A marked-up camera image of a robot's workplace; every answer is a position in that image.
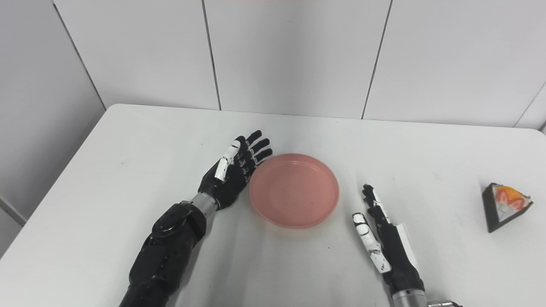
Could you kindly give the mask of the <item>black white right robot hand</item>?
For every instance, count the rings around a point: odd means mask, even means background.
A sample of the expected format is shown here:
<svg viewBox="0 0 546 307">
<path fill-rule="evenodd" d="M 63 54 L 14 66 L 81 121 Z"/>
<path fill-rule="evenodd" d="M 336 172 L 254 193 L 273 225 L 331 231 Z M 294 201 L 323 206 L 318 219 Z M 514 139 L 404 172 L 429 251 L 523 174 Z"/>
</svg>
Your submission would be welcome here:
<svg viewBox="0 0 546 307">
<path fill-rule="evenodd" d="M 353 224 L 367 254 L 392 295 L 412 289 L 424 291 L 424 283 L 414 263 L 411 261 L 407 244 L 404 243 L 403 225 L 394 225 L 386 213 L 375 189 L 363 185 L 363 201 L 367 214 L 375 225 L 370 223 L 362 212 L 352 215 Z"/>
</svg>

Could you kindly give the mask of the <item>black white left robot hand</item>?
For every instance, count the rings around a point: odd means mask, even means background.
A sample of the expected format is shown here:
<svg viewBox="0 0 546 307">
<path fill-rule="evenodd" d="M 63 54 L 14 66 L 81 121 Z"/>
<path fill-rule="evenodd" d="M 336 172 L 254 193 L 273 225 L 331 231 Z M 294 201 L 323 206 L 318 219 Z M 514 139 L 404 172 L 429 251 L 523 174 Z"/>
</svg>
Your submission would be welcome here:
<svg viewBox="0 0 546 307">
<path fill-rule="evenodd" d="M 217 211 L 226 209 L 234 204 L 259 165 L 272 155 L 270 140 L 263 138 L 261 130 L 238 136 L 205 173 L 197 192 L 210 196 Z"/>
</svg>

